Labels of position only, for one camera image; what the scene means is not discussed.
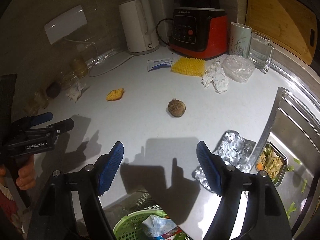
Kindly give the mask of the person's left hand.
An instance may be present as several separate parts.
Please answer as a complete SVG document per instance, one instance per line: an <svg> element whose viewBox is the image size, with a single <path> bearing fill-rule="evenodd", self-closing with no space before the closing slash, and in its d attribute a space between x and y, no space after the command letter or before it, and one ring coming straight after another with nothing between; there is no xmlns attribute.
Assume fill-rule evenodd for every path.
<svg viewBox="0 0 320 240"><path fill-rule="evenodd" d="M36 185L36 172L34 168L34 155L30 155L24 165L18 171L19 177L16 179L16 185L20 190L32 189Z"/></svg>

